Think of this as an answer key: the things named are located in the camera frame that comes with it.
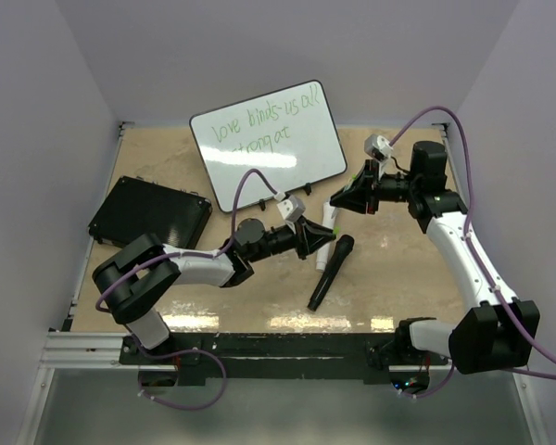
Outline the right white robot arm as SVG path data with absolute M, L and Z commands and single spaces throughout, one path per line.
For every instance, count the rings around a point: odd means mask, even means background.
M 442 255 L 460 290 L 466 313 L 457 324 L 430 317 L 401 321 L 385 351 L 406 364 L 426 353 L 451 359 L 465 375 L 527 365 L 532 346 L 524 338 L 537 332 L 539 310 L 519 300 L 483 251 L 467 220 L 460 195 L 447 187 L 447 152 L 436 142 L 419 141 L 411 152 L 411 166 L 396 174 L 385 170 L 393 149 L 381 135 L 371 135 L 364 147 L 368 159 L 346 186 L 331 196 L 332 206 L 360 214 L 374 214 L 382 202 L 401 202 Z

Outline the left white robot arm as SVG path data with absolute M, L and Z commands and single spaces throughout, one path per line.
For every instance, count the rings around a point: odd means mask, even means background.
M 149 361 L 164 363 L 173 341 L 156 304 L 171 286 L 239 286 L 253 275 L 253 262 L 289 250 L 304 260 L 334 240 L 332 229 L 304 217 L 270 229 L 258 219 L 245 219 L 222 249 L 212 251 L 175 248 L 155 235 L 141 235 L 93 271 L 100 292 L 95 308 L 124 326 Z

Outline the white rectangular whiteboard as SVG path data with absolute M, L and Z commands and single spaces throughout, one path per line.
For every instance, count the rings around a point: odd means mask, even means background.
M 199 113 L 189 127 L 219 209 L 232 211 L 245 172 L 291 192 L 342 174 L 348 162 L 318 80 Z

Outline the green whiteboard marker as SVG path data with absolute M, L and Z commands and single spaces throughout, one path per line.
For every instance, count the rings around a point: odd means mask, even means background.
M 347 182 L 347 186 L 346 189 L 350 189 L 352 187 L 352 185 L 354 184 L 354 182 L 356 181 L 357 176 L 356 175 L 352 175 L 351 178 L 349 179 L 349 181 Z

